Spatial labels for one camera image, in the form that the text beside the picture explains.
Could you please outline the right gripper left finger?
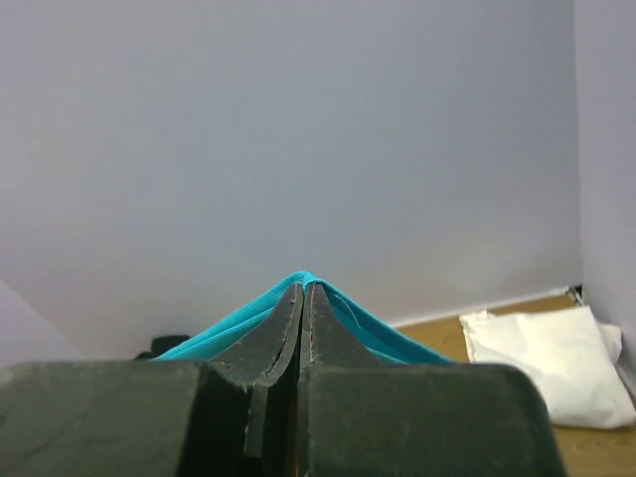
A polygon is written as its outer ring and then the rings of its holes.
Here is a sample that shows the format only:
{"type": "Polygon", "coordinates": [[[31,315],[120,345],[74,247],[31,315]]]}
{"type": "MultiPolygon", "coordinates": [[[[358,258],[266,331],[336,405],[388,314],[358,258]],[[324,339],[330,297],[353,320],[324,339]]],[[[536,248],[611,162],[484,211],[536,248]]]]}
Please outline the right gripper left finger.
{"type": "Polygon", "coordinates": [[[282,476],[303,290],[208,361],[31,363],[1,373],[5,476],[282,476]]]}

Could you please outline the teal t-shirt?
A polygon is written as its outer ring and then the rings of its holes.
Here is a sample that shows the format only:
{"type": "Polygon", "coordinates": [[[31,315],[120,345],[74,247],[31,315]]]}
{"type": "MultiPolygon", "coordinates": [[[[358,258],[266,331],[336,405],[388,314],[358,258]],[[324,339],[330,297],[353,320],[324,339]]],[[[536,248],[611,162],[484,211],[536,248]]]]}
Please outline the teal t-shirt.
{"type": "Polygon", "coordinates": [[[336,319],[375,357],[393,364],[444,364],[451,360],[392,328],[364,309],[351,297],[309,271],[296,271],[272,288],[235,310],[204,332],[161,353],[156,359],[211,359],[261,324],[291,285],[307,290],[313,283],[323,286],[336,319]]]}

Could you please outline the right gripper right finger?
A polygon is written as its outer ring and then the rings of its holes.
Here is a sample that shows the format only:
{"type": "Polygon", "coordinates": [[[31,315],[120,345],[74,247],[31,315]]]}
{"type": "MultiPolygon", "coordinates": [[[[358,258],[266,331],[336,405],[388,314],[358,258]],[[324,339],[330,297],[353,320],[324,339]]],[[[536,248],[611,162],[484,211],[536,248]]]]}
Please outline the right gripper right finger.
{"type": "Polygon", "coordinates": [[[504,365],[389,365],[309,286],[298,382],[302,476],[562,476],[537,388],[504,365]]]}

